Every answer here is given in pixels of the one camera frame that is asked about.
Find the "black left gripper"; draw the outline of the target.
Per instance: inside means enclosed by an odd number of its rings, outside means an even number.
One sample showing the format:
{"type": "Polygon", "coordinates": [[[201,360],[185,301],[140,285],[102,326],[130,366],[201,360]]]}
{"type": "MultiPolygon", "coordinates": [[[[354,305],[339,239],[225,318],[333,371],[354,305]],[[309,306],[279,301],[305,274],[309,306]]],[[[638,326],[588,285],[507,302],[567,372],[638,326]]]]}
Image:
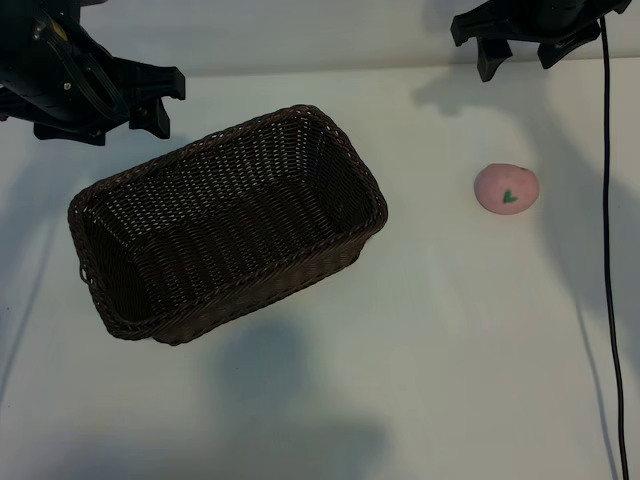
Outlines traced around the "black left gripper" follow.
{"type": "Polygon", "coordinates": [[[121,125],[170,138],[162,102],[184,100],[176,67],[112,56],[81,26],[84,1],[1,4],[1,118],[33,124],[39,140],[104,146],[121,125]]]}

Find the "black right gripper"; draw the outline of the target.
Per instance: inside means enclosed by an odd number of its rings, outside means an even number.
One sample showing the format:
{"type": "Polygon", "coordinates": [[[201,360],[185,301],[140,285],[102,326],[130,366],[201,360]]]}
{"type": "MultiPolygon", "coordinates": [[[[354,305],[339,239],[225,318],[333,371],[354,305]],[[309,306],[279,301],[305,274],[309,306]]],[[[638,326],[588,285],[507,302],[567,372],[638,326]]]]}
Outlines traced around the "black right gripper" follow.
{"type": "Polygon", "coordinates": [[[571,52],[555,43],[614,11],[622,14],[630,0],[525,1],[491,0],[453,18],[451,34],[457,47],[477,38],[477,70],[486,83],[513,53],[507,40],[541,43],[537,55],[548,70],[571,52]]]}

